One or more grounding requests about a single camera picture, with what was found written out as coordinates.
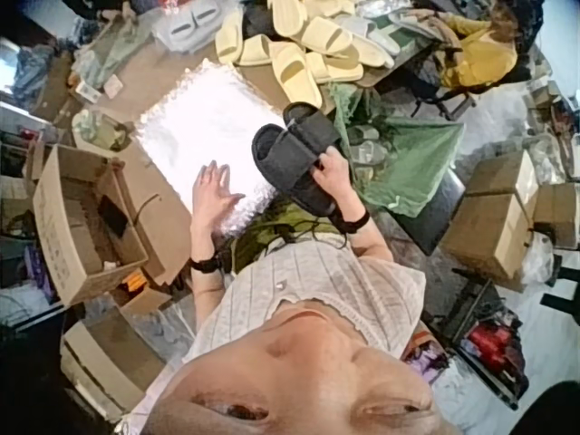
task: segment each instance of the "green cloth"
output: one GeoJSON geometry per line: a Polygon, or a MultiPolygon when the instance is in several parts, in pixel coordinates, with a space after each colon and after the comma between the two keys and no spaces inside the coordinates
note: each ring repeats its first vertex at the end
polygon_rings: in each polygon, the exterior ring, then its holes
{"type": "Polygon", "coordinates": [[[327,218],[315,217],[290,199],[277,197],[262,215],[252,221],[244,234],[234,240],[232,269],[239,273],[277,238],[292,239],[310,231],[340,234],[327,218]]]}
{"type": "Polygon", "coordinates": [[[392,110],[373,89],[332,83],[336,104],[334,127],[343,138],[343,152],[351,162],[354,187],[369,205],[415,218],[433,198],[455,158],[464,125],[392,117],[392,110]],[[373,167],[353,163],[346,129],[372,125],[387,158],[373,167]]]}

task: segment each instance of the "red object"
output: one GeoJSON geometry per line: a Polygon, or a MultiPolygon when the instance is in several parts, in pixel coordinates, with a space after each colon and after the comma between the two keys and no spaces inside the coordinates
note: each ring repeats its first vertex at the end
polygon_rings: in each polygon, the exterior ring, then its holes
{"type": "Polygon", "coordinates": [[[479,359],[489,370],[501,372],[505,369],[506,347],[512,339],[511,331],[505,326],[478,324],[468,339],[478,347],[479,359]]]}

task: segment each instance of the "table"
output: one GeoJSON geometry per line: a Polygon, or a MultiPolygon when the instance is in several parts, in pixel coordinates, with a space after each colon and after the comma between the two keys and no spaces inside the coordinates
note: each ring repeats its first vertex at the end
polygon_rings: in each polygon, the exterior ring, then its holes
{"type": "Polygon", "coordinates": [[[430,256],[445,236],[464,192],[459,177],[448,169],[435,195],[417,217],[391,215],[421,252],[430,256]]]}

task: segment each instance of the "eye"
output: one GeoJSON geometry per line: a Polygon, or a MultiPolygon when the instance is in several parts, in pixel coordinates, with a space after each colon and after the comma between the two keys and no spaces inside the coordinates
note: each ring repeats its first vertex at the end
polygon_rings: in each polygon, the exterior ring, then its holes
{"type": "Polygon", "coordinates": [[[239,404],[232,405],[221,401],[197,401],[197,403],[209,410],[231,417],[232,419],[259,421],[268,416],[268,411],[257,407],[249,407],[239,404]]]}

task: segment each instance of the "black slipper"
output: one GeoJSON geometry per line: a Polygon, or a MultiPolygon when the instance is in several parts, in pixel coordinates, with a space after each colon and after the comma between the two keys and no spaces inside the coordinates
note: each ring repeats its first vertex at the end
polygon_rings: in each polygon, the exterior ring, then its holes
{"type": "Polygon", "coordinates": [[[316,155],[326,152],[331,145],[342,152],[341,135],[333,123],[313,105],[294,102],[285,108],[282,117],[288,131],[316,155]]]}
{"type": "Polygon", "coordinates": [[[319,218],[334,213],[336,205],[332,197],[310,174],[320,152],[313,152],[282,127],[267,124],[256,133],[252,154],[264,178],[298,206],[319,218]]]}

